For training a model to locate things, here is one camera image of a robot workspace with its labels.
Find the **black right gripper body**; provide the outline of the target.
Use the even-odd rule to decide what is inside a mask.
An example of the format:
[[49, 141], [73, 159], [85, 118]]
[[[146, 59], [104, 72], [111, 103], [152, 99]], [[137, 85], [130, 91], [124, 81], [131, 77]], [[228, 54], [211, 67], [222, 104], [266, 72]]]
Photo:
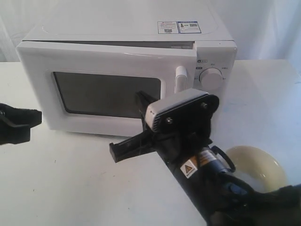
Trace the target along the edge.
[[157, 133], [153, 135], [147, 150], [156, 152], [167, 165], [178, 164], [209, 146], [212, 143], [210, 135], [210, 124], [201, 125], [191, 132]]

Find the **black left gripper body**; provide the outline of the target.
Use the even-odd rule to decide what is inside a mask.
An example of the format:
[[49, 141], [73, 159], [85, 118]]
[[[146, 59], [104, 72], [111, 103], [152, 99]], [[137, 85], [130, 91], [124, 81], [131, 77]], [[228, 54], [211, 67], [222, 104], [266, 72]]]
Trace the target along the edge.
[[7, 104], [0, 104], [0, 144], [21, 144], [31, 139], [31, 128], [28, 125], [16, 125], [7, 118]]

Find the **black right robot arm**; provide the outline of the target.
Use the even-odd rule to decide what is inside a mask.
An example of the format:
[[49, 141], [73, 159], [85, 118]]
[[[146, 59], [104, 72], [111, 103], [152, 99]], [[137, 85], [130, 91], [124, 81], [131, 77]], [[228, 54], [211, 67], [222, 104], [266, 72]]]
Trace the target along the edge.
[[135, 95], [142, 133], [110, 144], [115, 162], [156, 152], [209, 226], [298, 226], [301, 187], [255, 191], [234, 175], [228, 155], [212, 144], [217, 96], [187, 89], [164, 99]]

